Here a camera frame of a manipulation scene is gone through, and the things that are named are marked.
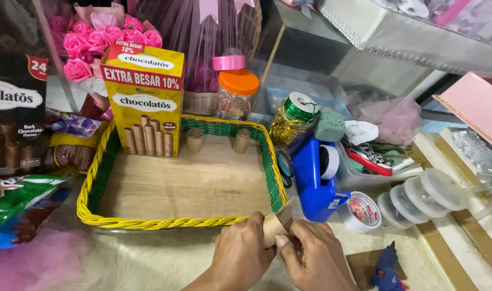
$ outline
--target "scissors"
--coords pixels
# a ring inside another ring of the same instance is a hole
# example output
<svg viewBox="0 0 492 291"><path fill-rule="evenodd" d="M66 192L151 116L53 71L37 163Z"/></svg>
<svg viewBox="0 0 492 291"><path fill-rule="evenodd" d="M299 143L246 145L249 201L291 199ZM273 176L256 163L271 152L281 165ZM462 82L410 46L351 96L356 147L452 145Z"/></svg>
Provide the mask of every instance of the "scissors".
<svg viewBox="0 0 492 291"><path fill-rule="evenodd" d="M282 176L282 183L284 183L284 188L289 189L293 186L292 177L294 177L293 165L291 160L283 151L275 152L276 155L276 165L279 168L280 175Z"/></svg>

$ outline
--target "clear plastic container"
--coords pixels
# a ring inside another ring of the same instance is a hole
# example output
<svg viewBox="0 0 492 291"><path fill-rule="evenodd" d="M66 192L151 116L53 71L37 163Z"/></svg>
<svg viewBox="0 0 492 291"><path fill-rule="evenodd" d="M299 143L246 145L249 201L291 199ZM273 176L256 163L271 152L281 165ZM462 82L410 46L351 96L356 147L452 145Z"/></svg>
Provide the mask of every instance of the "clear plastic container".
<svg viewBox="0 0 492 291"><path fill-rule="evenodd" d="M438 218L448 214L449 209L440 205L429 193L424 189L420 177L422 175L409 178L404 183L404 189L410 201L426 215Z"/></svg>
<svg viewBox="0 0 492 291"><path fill-rule="evenodd" d="M253 96L259 86L258 78L248 70L229 70L219 73L219 90L212 108L221 119L248 120Z"/></svg>
<svg viewBox="0 0 492 291"><path fill-rule="evenodd" d="M422 186L443 207L459 211L469 206L465 190L446 173L429 168L420 175Z"/></svg>
<svg viewBox="0 0 492 291"><path fill-rule="evenodd" d="M338 189L363 190L367 187L390 183L393 181L402 181L407 177L396 178L393 176L371 175L359 173L352 167L350 158L346 155L341 142L336 142L336 149L340 156L340 166L336 177L338 178Z"/></svg>
<svg viewBox="0 0 492 291"><path fill-rule="evenodd" d="M385 192L377 197L377 206L379 206L383 218L396 228L406 229L415 224L397 211L391 201L389 192Z"/></svg>
<svg viewBox="0 0 492 291"><path fill-rule="evenodd" d="M431 219L411 202L403 184L393 187L389 196L395 209L412 223L424 223Z"/></svg>

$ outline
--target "cardboard base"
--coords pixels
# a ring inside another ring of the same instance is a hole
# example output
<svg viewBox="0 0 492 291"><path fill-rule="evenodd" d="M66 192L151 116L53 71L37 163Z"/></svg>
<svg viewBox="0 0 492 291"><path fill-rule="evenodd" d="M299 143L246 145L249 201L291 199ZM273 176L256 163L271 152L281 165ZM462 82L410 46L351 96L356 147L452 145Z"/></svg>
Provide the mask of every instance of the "cardboard base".
<svg viewBox="0 0 492 291"><path fill-rule="evenodd" d="M257 143L245 154L236 154L233 144L234 138L205 135L197 154L185 142L175 158L119 153L98 214L165 220L271 213Z"/></svg>
<svg viewBox="0 0 492 291"><path fill-rule="evenodd" d="M352 275L354 275L357 286L361 290L370 290L373 288L370 283L370 278L375 275L374 266L382 253L383 250L377 250L346 256L346 261L348 261L348 264L350 265ZM404 270L399 263L397 263L396 271L401 281L407 279L406 273L404 273Z"/></svg>

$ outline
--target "chocolate wafer package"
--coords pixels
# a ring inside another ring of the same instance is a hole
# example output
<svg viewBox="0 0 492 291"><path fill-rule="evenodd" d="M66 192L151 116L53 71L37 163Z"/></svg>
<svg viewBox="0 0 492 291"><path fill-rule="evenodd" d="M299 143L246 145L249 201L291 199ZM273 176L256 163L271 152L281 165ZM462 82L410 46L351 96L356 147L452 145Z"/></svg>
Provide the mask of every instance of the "chocolate wafer package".
<svg viewBox="0 0 492 291"><path fill-rule="evenodd" d="M39 168L49 50L31 1L0 1L0 178Z"/></svg>

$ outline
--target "wire spool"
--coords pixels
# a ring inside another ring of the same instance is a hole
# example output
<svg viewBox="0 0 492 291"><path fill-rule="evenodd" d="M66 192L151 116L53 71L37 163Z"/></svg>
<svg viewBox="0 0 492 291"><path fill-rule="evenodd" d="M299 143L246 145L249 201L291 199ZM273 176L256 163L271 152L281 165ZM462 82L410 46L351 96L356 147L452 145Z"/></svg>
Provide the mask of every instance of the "wire spool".
<svg viewBox="0 0 492 291"><path fill-rule="evenodd" d="M316 102L309 96L292 92L284 98L279 112L269 126L269 137L276 146L293 152L320 115Z"/></svg>

